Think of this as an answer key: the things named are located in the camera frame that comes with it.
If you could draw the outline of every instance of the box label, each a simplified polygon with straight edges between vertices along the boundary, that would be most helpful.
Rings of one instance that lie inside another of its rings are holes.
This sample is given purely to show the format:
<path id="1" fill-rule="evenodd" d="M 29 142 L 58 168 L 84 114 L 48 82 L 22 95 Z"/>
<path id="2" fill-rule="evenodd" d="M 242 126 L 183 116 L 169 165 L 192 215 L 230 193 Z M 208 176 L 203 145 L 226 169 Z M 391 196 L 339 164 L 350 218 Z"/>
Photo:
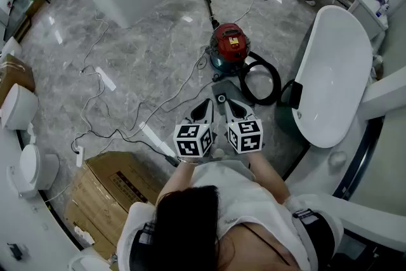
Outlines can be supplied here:
<path id="1" fill-rule="evenodd" d="M 120 171 L 114 173 L 109 178 L 131 203 L 138 201 L 146 203 L 148 201 L 148 199 L 142 195 L 142 193 Z"/>

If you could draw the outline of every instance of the vacuum hose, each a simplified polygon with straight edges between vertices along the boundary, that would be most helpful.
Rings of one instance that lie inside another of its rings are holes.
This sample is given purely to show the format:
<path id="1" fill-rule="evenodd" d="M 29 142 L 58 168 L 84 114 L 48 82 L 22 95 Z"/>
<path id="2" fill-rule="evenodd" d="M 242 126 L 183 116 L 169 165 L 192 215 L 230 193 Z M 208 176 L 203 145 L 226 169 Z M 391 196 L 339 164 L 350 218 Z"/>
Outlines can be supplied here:
<path id="1" fill-rule="evenodd" d="M 260 104 L 260 105 L 272 105 L 279 99 L 279 96 L 280 96 L 281 82 L 280 82 L 279 73 L 273 65 L 271 65 L 269 62 L 262 59 L 256 53 L 251 51 L 249 53 L 249 56 L 254 58 L 256 61 L 250 63 L 249 65 L 242 67 L 238 74 L 239 79 L 240 79 L 241 92 L 247 98 L 247 100 L 249 100 L 252 103 Z M 270 93 L 270 95 L 268 97 L 262 98 L 262 99 L 256 98 L 254 96 L 254 94 L 251 93 L 251 90 L 248 88 L 248 85 L 246 84 L 247 74 L 256 65 L 262 65 L 266 69 L 268 69 L 268 71 L 270 72 L 270 74 L 272 76 L 272 80 L 273 80 L 272 92 Z"/>

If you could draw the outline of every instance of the dark hair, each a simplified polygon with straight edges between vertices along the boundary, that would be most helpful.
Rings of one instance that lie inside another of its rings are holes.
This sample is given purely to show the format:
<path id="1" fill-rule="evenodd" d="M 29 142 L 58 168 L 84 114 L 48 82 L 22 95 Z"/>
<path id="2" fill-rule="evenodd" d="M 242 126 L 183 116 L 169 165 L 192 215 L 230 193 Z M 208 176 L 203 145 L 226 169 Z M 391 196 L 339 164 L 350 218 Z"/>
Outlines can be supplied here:
<path id="1" fill-rule="evenodd" d="M 150 270 L 217 270 L 218 192 L 213 185 L 171 192 L 159 202 Z"/>

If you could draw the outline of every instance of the red vacuum cleaner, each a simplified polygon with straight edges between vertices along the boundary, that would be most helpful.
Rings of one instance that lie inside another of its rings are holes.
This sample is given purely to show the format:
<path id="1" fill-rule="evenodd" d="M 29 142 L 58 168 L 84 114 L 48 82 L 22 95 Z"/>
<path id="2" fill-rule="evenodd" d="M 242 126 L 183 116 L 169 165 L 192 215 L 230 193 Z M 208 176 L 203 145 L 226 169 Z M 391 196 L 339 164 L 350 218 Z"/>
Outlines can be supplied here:
<path id="1" fill-rule="evenodd" d="M 235 23 L 219 24 L 214 19 L 214 13 L 211 9 L 211 0 L 204 0 L 213 34 L 210 38 L 210 47 L 206 52 L 210 56 L 210 63 L 215 71 L 213 81 L 219 81 L 225 76 L 238 76 L 240 79 L 241 92 L 252 103 L 261 105 L 271 105 L 277 101 L 280 94 L 280 77 L 276 68 L 262 59 L 259 55 L 251 51 L 249 38 L 242 29 Z M 245 60 L 251 56 L 256 61 L 246 65 Z M 245 83 L 245 78 L 250 69 L 256 65 L 266 67 L 273 79 L 273 89 L 271 94 L 262 99 L 256 98 Z"/>

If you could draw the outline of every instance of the white cube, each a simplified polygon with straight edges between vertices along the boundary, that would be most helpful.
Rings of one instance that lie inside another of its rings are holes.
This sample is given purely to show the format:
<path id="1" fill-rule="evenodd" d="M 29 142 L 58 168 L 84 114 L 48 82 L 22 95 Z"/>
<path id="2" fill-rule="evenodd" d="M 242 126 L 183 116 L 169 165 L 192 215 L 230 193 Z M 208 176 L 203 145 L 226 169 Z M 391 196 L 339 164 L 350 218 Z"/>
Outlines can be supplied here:
<path id="1" fill-rule="evenodd" d="M 173 142 L 181 157 L 203 157 L 213 143 L 210 124 L 177 124 Z"/>
<path id="2" fill-rule="evenodd" d="M 228 141 L 239 154 L 262 149 L 263 129 L 261 120 L 228 123 Z"/>

